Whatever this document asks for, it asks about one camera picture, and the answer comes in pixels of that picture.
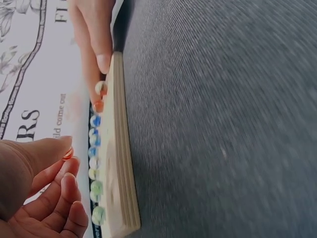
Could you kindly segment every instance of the orange marble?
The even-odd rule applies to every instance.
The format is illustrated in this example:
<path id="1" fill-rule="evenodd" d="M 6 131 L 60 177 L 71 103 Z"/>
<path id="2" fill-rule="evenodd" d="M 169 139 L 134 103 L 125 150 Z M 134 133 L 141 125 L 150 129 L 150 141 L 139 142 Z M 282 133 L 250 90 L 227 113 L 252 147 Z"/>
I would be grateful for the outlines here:
<path id="1" fill-rule="evenodd" d="M 64 155 L 63 160 L 69 160 L 74 155 L 74 149 L 71 147 L 68 152 Z"/>

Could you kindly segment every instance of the skin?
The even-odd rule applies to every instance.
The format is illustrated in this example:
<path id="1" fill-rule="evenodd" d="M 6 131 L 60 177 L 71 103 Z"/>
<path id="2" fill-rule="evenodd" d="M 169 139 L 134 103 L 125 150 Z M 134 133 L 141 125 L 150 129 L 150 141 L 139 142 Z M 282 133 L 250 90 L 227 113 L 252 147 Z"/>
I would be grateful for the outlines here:
<path id="1" fill-rule="evenodd" d="M 79 160 L 61 160 L 71 141 L 69 136 L 0 141 L 0 237 L 83 237 L 89 220 L 76 182 Z M 48 184 L 39 198 L 23 206 Z"/>
<path id="2" fill-rule="evenodd" d="M 101 99 L 95 85 L 101 73 L 109 71 L 112 56 L 110 32 L 114 0 L 67 0 L 68 12 L 74 26 L 75 41 L 79 46 L 82 70 L 92 104 Z"/>

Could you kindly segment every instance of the black border line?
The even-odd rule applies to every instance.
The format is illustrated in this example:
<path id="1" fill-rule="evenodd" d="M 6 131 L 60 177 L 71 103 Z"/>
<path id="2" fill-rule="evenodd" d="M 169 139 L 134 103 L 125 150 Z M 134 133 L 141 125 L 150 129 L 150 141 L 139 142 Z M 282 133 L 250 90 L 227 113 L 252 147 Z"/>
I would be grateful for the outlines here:
<path id="1" fill-rule="evenodd" d="M 1 117 L 1 121 L 0 121 L 0 127 L 2 130 L 2 133 L 0 134 L 0 139 L 2 140 L 4 137 L 4 133 L 5 133 L 5 129 L 7 126 L 7 123 L 9 121 L 9 117 L 11 114 L 11 111 L 13 109 L 13 106 L 15 104 L 15 100 L 16 97 L 19 93 L 21 84 L 23 82 L 23 78 L 24 78 L 24 74 L 26 69 L 29 67 L 30 63 L 32 62 L 32 60 L 34 59 L 36 53 L 39 51 L 41 44 L 42 44 L 42 40 L 43 40 L 43 35 L 44 35 L 44 25 L 45 25 L 45 18 L 46 18 L 46 6 L 47 6 L 47 0 L 41 0 L 41 6 L 40 6 L 40 22 L 39 22 L 39 31 L 38 31 L 38 36 L 36 39 L 36 44 L 35 47 L 33 49 L 33 51 L 30 53 L 29 57 L 27 58 L 27 60 L 25 61 L 25 63 L 23 64 L 23 66 L 21 67 L 19 73 L 18 73 L 18 77 L 15 81 L 15 85 L 11 91 L 8 103 L 2 113 L 2 117 Z"/>

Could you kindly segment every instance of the paper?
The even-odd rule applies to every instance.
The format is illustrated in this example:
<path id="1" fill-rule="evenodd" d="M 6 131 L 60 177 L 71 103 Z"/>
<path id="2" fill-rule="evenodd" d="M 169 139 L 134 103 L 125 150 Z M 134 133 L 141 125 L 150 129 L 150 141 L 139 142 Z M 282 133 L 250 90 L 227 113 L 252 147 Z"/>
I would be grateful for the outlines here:
<path id="1" fill-rule="evenodd" d="M 67 2 L 0 0 L 0 33 L 0 138 L 26 142 L 72 135 L 90 217 L 89 95 Z M 90 221 L 85 237 L 94 236 Z"/>

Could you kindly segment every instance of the gray fabric surface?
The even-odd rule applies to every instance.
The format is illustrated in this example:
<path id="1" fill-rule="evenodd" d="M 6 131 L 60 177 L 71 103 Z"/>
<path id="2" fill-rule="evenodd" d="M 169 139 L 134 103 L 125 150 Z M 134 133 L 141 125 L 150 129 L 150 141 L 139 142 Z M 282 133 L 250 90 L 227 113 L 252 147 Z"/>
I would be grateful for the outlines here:
<path id="1" fill-rule="evenodd" d="M 142 222 L 130 237 L 316 237 L 317 2 L 123 8 Z"/>

